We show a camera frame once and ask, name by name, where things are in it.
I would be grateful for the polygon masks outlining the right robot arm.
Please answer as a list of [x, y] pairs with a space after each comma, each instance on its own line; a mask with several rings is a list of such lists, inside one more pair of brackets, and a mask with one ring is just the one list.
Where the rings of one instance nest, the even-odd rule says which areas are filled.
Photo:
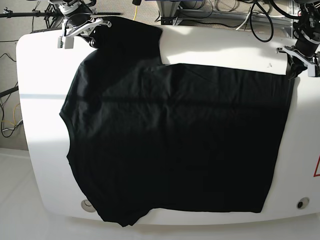
[[102, 17], [94, 18], [97, 11], [93, 9], [95, 0], [85, 3], [83, 0], [50, 0], [50, 4], [57, 6], [63, 15], [62, 34], [58, 37], [59, 49], [73, 49], [74, 38], [83, 38], [92, 48], [97, 48], [96, 28], [105, 26], [110, 28], [112, 23]]

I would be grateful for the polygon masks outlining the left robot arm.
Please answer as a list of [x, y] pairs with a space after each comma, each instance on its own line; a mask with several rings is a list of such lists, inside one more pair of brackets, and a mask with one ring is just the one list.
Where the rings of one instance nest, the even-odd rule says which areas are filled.
[[296, 43], [292, 46], [277, 48], [278, 53], [287, 55], [286, 76], [296, 78], [303, 71], [309, 77], [320, 76], [320, 12], [314, 0], [297, 0], [300, 15], [290, 15], [279, 8], [271, 0], [272, 7], [286, 18], [295, 20], [292, 23], [292, 32], [296, 34]]

